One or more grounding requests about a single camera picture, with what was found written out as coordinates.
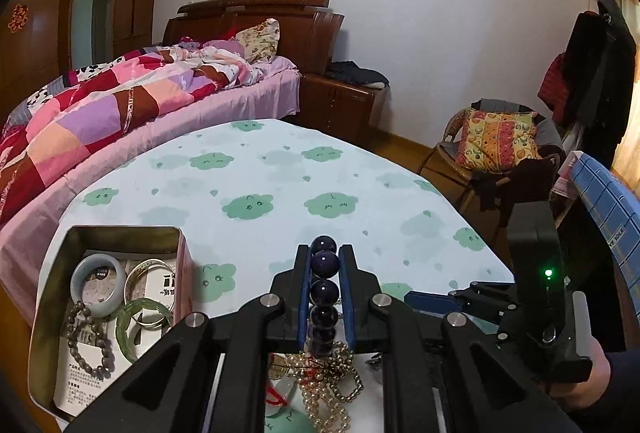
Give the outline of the person's right hand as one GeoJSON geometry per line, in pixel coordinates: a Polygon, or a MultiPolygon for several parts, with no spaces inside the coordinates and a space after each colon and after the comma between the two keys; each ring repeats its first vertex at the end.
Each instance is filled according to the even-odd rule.
{"type": "Polygon", "coordinates": [[[551,384],[548,395],[569,409],[585,409],[602,397],[611,379],[611,365],[597,339],[590,339],[592,361],[589,378],[575,384],[551,384]]]}

